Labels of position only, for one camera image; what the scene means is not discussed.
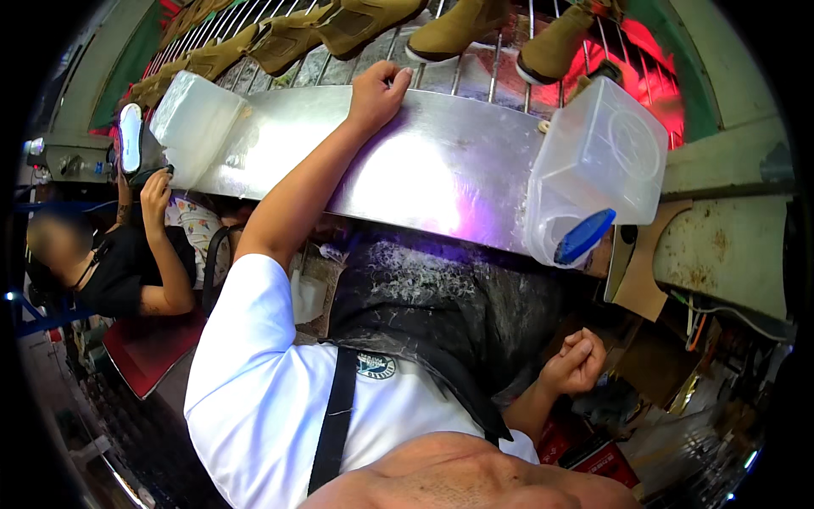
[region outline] black t-shirt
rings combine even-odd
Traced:
[[[195,250],[180,226],[167,226],[167,238],[181,263],[195,281]],[[119,226],[108,234],[96,235],[94,249],[103,240],[108,248],[96,271],[78,292],[80,301],[95,313],[111,318],[138,315],[142,286],[163,286],[161,273],[150,251],[144,231],[132,226]]]

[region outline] logo on shirt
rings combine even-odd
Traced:
[[[360,352],[357,354],[357,373],[374,380],[384,380],[396,373],[396,362],[384,355]]]

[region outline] white t-shirt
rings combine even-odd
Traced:
[[[285,271],[269,257],[238,260],[192,362],[184,415],[215,486],[233,507],[297,507],[305,500],[328,405],[336,347],[293,346]],[[341,472],[364,467],[429,432],[483,430],[418,364],[360,355]],[[539,463],[512,430],[500,448]]]

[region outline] translucent plastic box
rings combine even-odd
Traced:
[[[557,265],[559,240],[605,208],[616,211],[615,224],[650,224],[666,159],[667,131],[659,121],[612,80],[594,80],[554,113],[545,135],[529,180],[527,248]]]
[[[150,121],[175,167],[170,185],[191,189],[209,169],[246,99],[192,72],[180,71]]]

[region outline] blue lid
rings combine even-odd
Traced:
[[[584,219],[573,230],[562,237],[557,251],[554,253],[554,263],[569,265],[588,251],[608,229],[616,218],[616,211],[606,208]]]

